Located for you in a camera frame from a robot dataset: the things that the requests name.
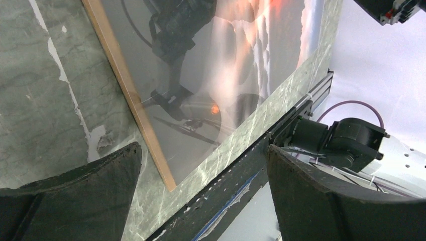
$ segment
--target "wooden frame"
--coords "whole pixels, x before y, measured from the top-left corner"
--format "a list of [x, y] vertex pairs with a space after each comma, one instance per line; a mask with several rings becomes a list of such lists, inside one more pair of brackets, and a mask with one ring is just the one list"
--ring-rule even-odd
[[135, 121], [141, 131], [152, 158], [169, 191], [176, 188], [175, 180], [164, 158], [157, 137], [145, 113], [142, 101], [136, 91], [135, 84], [130, 76], [126, 61], [123, 57], [120, 45], [114, 35], [110, 22], [100, 0], [82, 0], [100, 43], [110, 61], [117, 81], [124, 93], [126, 101], [132, 111]]

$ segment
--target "wooden strip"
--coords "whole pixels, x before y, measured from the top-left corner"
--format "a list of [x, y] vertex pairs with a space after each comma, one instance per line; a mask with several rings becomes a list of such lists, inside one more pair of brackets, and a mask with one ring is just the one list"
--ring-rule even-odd
[[100, 0], [82, 1], [99, 37], [100, 43], [106, 52], [106, 56], [110, 61], [127, 103], [129, 104], [133, 117], [135, 118], [139, 130], [141, 131], [152, 158], [154, 159], [155, 165], [157, 166], [167, 189], [172, 191], [176, 188], [176, 183], [170, 172], [167, 161], [164, 158], [157, 136], [155, 135], [151, 123], [145, 113], [142, 101], [136, 91], [135, 84], [130, 76], [120, 45], [113, 33], [102, 3]]

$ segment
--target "white backdrop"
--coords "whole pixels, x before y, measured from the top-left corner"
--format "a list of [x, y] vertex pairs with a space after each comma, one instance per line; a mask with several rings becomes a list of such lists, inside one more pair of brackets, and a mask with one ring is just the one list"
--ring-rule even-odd
[[[344, 0], [330, 69], [330, 96], [316, 111], [344, 100], [360, 100], [382, 115], [390, 135], [426, 153], [426, 13], [404, 24], [381, 26], [354, 1]], [[343, 105], [324, 124], [357, 117], [378, 125], [368, 108]]]

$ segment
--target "framed picture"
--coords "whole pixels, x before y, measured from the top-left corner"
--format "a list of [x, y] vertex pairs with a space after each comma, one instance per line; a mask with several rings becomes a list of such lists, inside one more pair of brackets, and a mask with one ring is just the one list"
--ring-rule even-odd
[[324, 0], [83, 0], [169, 190], [318, 47]]

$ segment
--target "blue stripe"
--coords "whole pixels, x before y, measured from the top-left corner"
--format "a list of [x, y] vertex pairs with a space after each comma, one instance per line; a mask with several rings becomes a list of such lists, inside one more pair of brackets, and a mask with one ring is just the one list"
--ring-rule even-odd
[[217, 212], [213, 218], [210, 219], [210, 221], [200, 230], [200, 232], [197, 233], [197, 235], [192, 239], [192, 241], [197, 241], [201, 235], [204, 234], [204, 232], [217, 220], [217, 218], [229, 207], [229, 205], [236, 199], [236, 197], [244, 190], [245, 187], [247, 187], [252, 180], [257, 176], [256, 173], [253, 176], [251, 176], [237, 191], [236, 194], [234, 194], [230, 200], [228, 200], [228, 202], [226, 202], [225, 206], [222, 207], [221, 210], [219, 210], [219, 212]]

